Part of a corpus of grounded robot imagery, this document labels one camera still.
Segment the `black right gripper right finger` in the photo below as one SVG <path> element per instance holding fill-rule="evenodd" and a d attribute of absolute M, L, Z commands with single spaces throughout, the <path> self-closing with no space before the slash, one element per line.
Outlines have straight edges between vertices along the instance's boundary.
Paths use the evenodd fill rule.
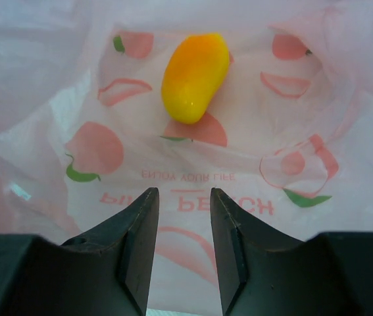
<path fill-rule="evenodd" d="M 373 232 L 302 242 L 211 191 L 224 315 L 373 315 Z"/>

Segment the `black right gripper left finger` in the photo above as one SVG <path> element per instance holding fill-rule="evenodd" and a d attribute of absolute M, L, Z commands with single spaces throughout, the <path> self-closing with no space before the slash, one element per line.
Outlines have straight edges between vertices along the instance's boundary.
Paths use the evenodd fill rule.
<path fill-rule="evenodd" d="M 0 315 L 145 315 L 159 191 L 61 245 L 0 234 Z"/>

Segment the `pink plastic bag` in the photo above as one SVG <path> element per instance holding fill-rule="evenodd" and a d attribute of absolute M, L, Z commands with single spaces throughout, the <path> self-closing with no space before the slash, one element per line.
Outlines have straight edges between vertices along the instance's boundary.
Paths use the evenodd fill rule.
<path fill-rule="evenodd" d="M 163 73 L 205 32 L 229 73 L 179 124 Z M 155 310 L 222 313 L 212 188 L 300 240 L 373 231 L 373 1 L 0 1 L 0 232 L 62 242 L 149 187 Z"/>

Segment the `yellow fake fruit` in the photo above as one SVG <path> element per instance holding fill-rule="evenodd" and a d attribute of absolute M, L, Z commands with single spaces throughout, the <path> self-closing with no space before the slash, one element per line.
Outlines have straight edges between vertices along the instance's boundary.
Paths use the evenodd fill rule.
<path fill-rule="evenodd" d="M 230 52 L 219 33 L 188 36 L 173 52 L 161 84 L 164 108 L 183 124 L 198 122 L 230 67 Z"/>

